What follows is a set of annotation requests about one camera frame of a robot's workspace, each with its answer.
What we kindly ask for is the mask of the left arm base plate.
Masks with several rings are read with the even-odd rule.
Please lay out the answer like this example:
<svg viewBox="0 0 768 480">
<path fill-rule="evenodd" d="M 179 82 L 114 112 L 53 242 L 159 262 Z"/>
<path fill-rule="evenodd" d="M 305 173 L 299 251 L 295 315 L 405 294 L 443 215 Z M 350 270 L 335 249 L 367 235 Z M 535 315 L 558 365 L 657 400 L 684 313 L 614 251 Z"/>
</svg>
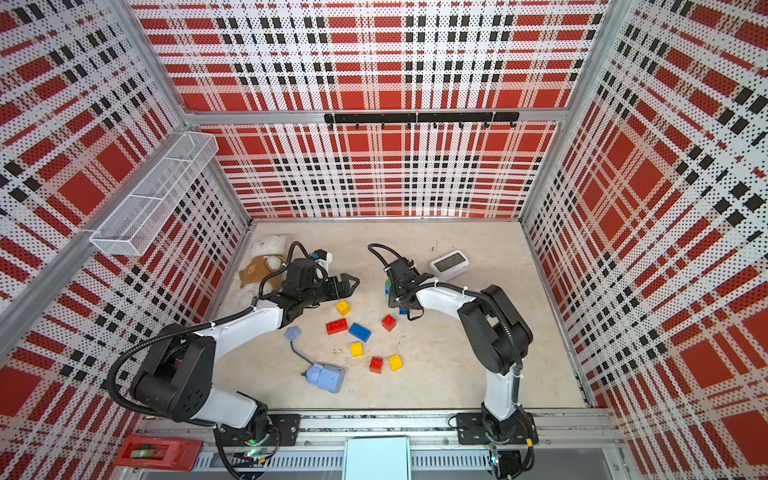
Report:
<svg viewBox="0 0 768 480">
<path fill-rule="evenodd" d="M 291 447 L 296 444 L 300 421 L 299 414 L 258 415 L 243 428 L 215 427 L 214 438 L 223 447 Z"/>
</svg>

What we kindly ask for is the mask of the red small lego brick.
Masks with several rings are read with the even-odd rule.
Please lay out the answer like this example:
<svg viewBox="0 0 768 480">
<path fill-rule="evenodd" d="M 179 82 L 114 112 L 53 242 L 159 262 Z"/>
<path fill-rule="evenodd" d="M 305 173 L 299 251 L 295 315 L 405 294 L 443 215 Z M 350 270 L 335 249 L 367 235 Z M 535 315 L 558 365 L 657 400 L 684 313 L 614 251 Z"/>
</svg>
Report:
<svg viewBox="0 0 768 480">
<path fill-rule="evenodd" d="M 391 332 L 396 327 L 396 320 L 391 316 L 387 315 L 382 321 L 382 326 L 385 330 L 388 332 Z"/>
</svg>

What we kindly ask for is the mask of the yellow square lego brick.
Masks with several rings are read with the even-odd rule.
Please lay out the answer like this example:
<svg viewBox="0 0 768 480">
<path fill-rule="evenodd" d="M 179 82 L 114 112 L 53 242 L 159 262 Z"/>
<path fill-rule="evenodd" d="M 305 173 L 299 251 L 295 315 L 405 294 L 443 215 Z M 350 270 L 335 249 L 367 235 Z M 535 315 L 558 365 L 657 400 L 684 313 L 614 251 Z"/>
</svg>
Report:
<svg viewBox="0 0 768 480">
<path fill-rule="evenodd" d="M 352 357 L 362 357 L 364 355 L 363 343 L 361 341 L 351 342 L 349 350 Z"/>
</svg>

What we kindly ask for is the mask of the white teddy bear brown shirt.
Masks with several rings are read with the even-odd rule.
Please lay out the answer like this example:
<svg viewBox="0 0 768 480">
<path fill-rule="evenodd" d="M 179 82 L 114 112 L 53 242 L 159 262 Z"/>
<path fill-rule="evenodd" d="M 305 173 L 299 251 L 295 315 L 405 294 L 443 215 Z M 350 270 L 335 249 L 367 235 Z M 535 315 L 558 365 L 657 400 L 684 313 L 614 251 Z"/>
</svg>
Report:
<svg viewBox="0 0 768 480">
<path fill-rule="evenodd" d="M 268 274 L 283 266 L 286 249 L 286 237 L 283 235 L 269 235 L 253 240 L 246 249 L 238 271 L 238 286 L 257 288 Z"/>
</svg>

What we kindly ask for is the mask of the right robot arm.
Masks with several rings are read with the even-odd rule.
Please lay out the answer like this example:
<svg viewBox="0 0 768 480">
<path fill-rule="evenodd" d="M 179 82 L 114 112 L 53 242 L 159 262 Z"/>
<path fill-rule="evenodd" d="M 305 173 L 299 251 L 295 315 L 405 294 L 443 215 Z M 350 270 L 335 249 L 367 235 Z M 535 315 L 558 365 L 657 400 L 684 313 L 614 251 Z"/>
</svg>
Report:
<svg viewBox="0 0 768 480">
<path fill-rule="evenodd" d="M 520 402 L 523 359 L 533 333 L 504 290 L 490 285 L 471 290 L 420 273 L 412 260 L 389 246 L 367 250 L 383 265 L 390 281 L 388 305 L 406 313 L 437 311 L 460 321 L 468 343 L 486 371 L 480 424 L 488 441 L 532 447 L 535 422 Z"/>
</svg>

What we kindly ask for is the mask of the red tool box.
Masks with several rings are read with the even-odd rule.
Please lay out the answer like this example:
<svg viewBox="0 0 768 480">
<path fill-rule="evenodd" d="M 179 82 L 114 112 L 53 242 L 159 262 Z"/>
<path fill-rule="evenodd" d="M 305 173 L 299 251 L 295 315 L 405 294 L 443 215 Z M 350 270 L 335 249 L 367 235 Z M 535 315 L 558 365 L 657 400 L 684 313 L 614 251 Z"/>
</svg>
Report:
<svg viewBox="0 0 768 480">
<path fill-rule="evenodd" d="M 164 471 L 191 471 L 202 449 L 201 440 L 128 436 L 114 465 Z"/>
</svg>

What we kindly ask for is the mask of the black hook rail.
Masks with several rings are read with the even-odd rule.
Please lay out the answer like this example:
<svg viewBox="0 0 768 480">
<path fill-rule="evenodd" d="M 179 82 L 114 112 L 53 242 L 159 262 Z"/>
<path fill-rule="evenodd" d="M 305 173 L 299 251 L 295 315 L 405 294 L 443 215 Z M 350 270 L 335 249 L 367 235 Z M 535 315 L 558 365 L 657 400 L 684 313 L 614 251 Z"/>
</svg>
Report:
<svg viewBox="0 0 768 480">
<path fill-rule="evenodd" d="M 327 125 L 353 125 L 358 128 L 363 124 L 439 124 L 439 123 L 509 123 L 515 125 L 520 113 L 511 112 L 413 112 L 413 113 L 329 113 L 324 115 Z"/>
</svg>

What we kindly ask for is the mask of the white digital clock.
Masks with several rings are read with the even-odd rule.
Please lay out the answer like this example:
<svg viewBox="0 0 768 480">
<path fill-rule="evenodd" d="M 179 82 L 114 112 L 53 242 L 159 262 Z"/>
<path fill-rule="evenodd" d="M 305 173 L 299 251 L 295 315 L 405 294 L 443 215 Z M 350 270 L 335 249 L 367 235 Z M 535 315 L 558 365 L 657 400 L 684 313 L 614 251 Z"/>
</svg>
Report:
<svg viewBox="0 0 768 480">
<path fill-rule="evenodd" d="M 454 250 L 441 257 L 436 258 L 429 264 L 430 273 L 436 276 L 441 282 L 462 275 L 470 267 L 468 257 L 461 250 Z"/>
</svg>

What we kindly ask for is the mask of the red square lego brick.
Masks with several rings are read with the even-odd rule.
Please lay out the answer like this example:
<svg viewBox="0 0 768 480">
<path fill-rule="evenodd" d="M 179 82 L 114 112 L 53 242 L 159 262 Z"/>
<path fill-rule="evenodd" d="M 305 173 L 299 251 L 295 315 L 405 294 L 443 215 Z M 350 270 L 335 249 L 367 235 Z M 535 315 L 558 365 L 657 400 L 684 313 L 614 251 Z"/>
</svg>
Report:
<svg viewBox="0 0 768 480">
<path fill-rule="evenodd" d="M 380 357 L 372 357 L 369 362 L 369 371 L 375 374 L 381 374 L 383 371 L 383 359 Z"/>
</svg>

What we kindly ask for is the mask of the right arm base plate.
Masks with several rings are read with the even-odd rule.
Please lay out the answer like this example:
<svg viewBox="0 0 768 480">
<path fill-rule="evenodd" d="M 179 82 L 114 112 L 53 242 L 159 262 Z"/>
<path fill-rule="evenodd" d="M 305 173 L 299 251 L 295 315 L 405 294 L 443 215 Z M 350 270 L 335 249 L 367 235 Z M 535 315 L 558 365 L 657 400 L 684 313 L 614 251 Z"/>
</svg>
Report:
<svg viewBox="0 0 768 480">
<path fill-rule="evenodd" d="M 490 413 L 459 413 L 455 417 L 461 445 L 537 445 L 538 431 L 531 414 L 516 410 L 509 418 L 498 420 Z"/>
</svg>

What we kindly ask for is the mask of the red long lego brick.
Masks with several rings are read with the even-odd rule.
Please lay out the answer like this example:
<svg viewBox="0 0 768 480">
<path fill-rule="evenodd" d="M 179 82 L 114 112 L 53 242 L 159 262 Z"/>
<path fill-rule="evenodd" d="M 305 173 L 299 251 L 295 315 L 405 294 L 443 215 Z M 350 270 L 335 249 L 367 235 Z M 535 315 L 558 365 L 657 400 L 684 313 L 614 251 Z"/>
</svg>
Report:
<svg viewBox="0 0 768 480">
<path fill-rule="evenodd" d="M 331 321 L 325 324 L 326 333 L 328 335 L 335 335 L 344 331 L 347 331 L 349 326 L 345 318 Z"/>
</svg>

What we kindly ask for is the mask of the light blue tray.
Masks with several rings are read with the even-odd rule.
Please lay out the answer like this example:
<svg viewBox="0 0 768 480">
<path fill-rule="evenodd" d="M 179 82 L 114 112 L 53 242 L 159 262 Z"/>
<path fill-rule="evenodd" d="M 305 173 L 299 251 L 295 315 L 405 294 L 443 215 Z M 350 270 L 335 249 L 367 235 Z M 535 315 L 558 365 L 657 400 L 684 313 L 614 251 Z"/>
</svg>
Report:
<svg viewBox="0 0 768 480">
<path fill-rule="evenodd" d="M 407 480 L 411 478 L 408 437 L 350 438 L 345 443 L 344 480 Z"/>
</svg>

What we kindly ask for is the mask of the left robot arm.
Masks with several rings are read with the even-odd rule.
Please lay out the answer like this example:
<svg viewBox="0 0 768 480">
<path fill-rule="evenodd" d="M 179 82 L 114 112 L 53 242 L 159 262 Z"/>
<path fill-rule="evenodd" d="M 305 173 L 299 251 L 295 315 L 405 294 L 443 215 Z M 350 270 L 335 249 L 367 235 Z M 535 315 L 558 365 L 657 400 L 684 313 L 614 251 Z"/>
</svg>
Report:
<svg viewBox="0 0 768 480">
<path fill-rule="evenodd" d="M 216 363 L 229 352 L 264 334 L 289 326 L 306 309 L 353 295 L 358 278 L 328 273 L 329 253 L 308 253 L 293 242 L 287 257 L 269 274 L 282 284 L 258 291 L 243 310 L 191 327 L 170 325 L 122 353 L 108 370 L 106 390 L 121 407 L 178 423 L 209 426 L 215 433 L 234 431 L 248 443 L 260 443 L 274 430 L 266 404 L 213 384 Z"/>
</svg>

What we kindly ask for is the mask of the yellow small lego brick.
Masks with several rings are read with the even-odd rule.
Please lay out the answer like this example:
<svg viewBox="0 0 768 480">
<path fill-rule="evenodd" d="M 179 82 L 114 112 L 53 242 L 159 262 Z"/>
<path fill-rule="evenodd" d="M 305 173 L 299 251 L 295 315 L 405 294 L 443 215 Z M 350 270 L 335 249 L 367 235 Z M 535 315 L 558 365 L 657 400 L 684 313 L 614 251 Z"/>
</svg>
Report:
<svg viewBox="0 0 768 480">
<path fill-rule="evenodd" d="M 388 358 L 388 364 L 392 371 L 398 371 L 403 368 L 404 363 L 399 355 L 392 355 Z"/>
</svg>

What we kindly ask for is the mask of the yellow tall lego brick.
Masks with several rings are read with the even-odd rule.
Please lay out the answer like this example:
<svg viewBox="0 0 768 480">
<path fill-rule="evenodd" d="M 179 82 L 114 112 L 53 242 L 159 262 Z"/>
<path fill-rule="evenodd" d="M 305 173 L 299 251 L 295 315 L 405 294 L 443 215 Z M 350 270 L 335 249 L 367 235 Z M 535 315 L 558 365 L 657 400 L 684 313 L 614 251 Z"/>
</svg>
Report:
<svg viewBox="0 0 768 480">
<path fill-rule="evenodd" d="M 351 311 L 350 305 L 345 300 L 340 300 L 335 308 L 341 317 L 346 317 Z"/>
</svg>

